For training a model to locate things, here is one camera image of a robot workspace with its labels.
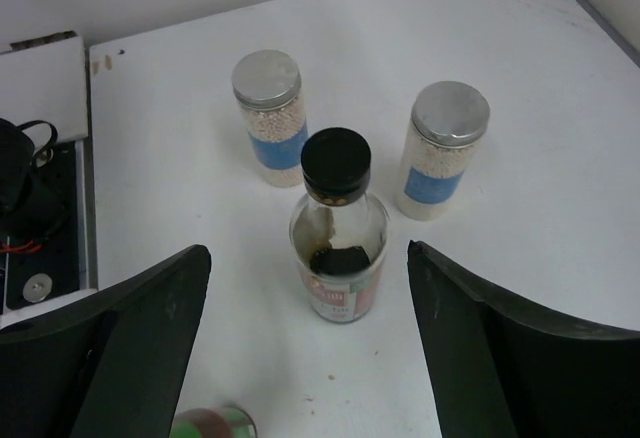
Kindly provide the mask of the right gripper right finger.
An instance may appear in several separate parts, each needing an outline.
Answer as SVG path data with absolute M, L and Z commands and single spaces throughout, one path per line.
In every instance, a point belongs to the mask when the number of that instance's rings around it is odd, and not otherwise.
M 435 248 L 407 249 L 445 437 L 635 437 L 639 335 L 535 303 Z

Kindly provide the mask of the small red sauce bottle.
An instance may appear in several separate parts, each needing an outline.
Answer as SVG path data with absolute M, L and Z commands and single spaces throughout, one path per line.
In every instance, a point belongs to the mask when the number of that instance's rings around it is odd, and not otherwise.
M 257 438 L 253 419 L 236 406 L 196 408 L 174 417 L 170 438 Z

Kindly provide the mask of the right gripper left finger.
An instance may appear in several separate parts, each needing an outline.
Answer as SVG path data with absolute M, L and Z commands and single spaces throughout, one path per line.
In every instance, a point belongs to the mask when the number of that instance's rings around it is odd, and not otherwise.
M 194 245 L 2 329 L 2 436 L 168 436 L 210 272 Z

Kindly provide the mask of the black-cap soy sauce bottle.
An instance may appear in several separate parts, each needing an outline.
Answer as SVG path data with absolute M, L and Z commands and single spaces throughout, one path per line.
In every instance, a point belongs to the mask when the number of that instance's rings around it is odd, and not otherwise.
M 315 133 L 302 148 L 306 194 L 289 238 L 311 307 L 333 323 L 369 312 L 386 257 L 389 216 L 368 192 L 371 158 L 365 138 L 341 127 Z

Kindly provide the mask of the silver-lid spice jar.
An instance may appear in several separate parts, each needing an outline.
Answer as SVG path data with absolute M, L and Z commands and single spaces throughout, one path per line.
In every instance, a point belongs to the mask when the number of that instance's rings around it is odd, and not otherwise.
M 278 188 L 299 185 L 308 129 L 295 60 L 279 50 L 255 51 L 236 64 L 231 85 L 265 181 Z
M 407 217 L 433 220 L 446 211 L 488 129 L 490 106 L 474 87 L 439 81 L 412 106 L 395 203 Z

